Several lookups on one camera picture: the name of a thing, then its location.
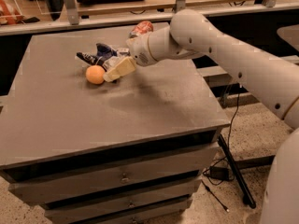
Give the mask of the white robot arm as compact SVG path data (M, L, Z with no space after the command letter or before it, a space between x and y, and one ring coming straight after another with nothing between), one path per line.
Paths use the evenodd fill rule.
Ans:
M299 224L299 66L219 31L190 9L126 44L140 66L208 56L293 128L272 162L259 224Z

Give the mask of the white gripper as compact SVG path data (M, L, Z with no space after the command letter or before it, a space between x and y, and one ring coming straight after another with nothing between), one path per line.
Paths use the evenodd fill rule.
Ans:
M139 35L126 40L131 56L111 57L104 62L106 72L103 78L106 82L112 82L120 77L127 76L135 71L136 64L149 66L157 61L150 53L149 34Z

